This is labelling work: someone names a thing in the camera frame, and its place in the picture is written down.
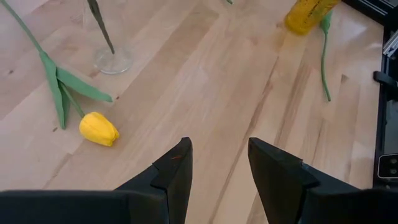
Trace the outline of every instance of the yellow bottle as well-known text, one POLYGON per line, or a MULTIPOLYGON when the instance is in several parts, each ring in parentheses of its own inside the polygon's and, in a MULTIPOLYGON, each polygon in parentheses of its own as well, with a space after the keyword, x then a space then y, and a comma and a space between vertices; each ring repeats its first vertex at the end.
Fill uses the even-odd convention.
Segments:
POLYGON ((341 0, 297 0, 285 17, 286 26, 296 34, 307 34, 341 0))

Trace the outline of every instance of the wood grain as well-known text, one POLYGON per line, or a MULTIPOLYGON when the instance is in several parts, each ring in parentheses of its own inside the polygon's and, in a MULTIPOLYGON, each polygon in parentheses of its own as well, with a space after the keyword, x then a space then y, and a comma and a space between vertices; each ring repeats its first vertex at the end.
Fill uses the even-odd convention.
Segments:
POLYGON ((294 0, 119 0, 133 66, 93 66, 79 0, 8 0, 62 67, 111 94, 76 95, 121 133, 114 147, 85 141, 72 110, 58 128, 33 45, 0 7, 0 189, 114 189, 181 137, 193 141, 186 223, 267 223, 247 141, 259 137, 360 188, 371 186, 382 27, 341 3, 334 9, 326 76, 323 33, 287 31, 294 0))

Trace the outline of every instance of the tulip petal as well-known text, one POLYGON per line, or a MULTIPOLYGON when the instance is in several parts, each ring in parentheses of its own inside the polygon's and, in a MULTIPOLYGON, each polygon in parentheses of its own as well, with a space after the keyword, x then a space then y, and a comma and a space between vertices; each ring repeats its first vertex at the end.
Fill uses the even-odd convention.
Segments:
POLYGON ((97 112, 86 114, 80 122, 79 130, 86 139, 104 146, 112 146, 119 137, 113 124, 97 112))

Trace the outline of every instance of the green stem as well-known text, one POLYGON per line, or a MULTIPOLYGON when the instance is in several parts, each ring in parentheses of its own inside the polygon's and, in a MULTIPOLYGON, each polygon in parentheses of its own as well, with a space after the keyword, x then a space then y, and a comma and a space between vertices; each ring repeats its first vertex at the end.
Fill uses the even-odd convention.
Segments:
POLYGON ((33 34, 30 32, 30 30, 27 28, 27 26, 24 24, 22 19, 18 16, 18 14, 12 9, 10 5, 6 2, 6 0, 1 0, 2 5, 11 13, 11 15, 17 20, 19 25, 22 27, 22 29, 25 31, 25 33, 29 36, 30 41, 33 42, 35 45, 36 49, 39 52, 43 52, 42 47, 39 45, 38 41, 35 39, 33 34))
POLYGON ((326 55, 327 43, 328 43, 328 33, 325 32, 325 42, 323 44, 323 52, 322 52, 322 58, 321 58, 321 73, 322 73, 323 89, 325 90, 326 97, 328 98, 328 101, 330 102, 331 101, 331 97, 330 97, 328 83, 326 81, 326 76, 325 76, 325 55, 326 55))
POLYGON ((70 102, 72 103, 73 107, 76 109, 77 113, 80 115, 81 118, 84 118, 86 115, 83 110, 81 109, 80 105, 75 101, 75 99, 71 96, 70 92, 68 91, 68 88, 63 84, 62 82, 59 82, 61 88, 64 90, 66 95, 68 96, 70 102))

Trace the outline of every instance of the tulip leaf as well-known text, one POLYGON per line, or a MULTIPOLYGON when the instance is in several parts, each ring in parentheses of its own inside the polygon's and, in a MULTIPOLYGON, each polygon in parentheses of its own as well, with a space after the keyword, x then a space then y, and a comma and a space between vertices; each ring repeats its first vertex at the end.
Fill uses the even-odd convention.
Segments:
POLYGON ((108 32, 106 31, 105 23, 104 23, 104 20, 102 19, 100 6, 98 5, 97 0, 87 0, 87 2, 90 7, 91 13, 93 14, 95 20, 97 20, 98 26, 101 29, 102 34, 104 35, 106 43, 108 44, 109 48, 111 49, 112 54, 114 54, 113 44, 111 42, 111 39, 109 38, 108 32))
POLYGON ((111 96, 81 81, 79 78, 77 78, 76 76, 72 75, 70 72, 62 68, 57 68, 57 78, 66 86, 69 86, 71 89, 75 90, 76 92, 82 95, 90 97, 94 100, 112 102, 111 96))
POLYGON ((68 114, 69 114, 69 107, 70 107, 70 100, 63 88, 60 88, 61 95, 62 95, 62 108, 63 108, 63 120, 65 122, 65 127, 68 121, 68 114))
POLYGON ((57 66, 54 61, 49 58, 45 52, 40 52, 40 58, 42 59, 47 80, 49 81, 50 90, 53 94, 55 103, 55 109, 57 110, 58 120, 62 129, 65 129, 65 115, 63 109, 62 94, 58 86, 57 80, 57 66))
POLYGON ((72 105, 75 107, 77 113, 80 115, 81 118, 84 118, 85 113, 83 112, 83 110, 81 109, 79 103, 73 98, 73 96, 70 94, 68 88, 65 86, 65 84, 63 84, 62 82, 60 82, 60 87, 61 90, 64 92, 64 94, 67 96, 67 98, 69 99, 69 101, 72 103, 72 105))

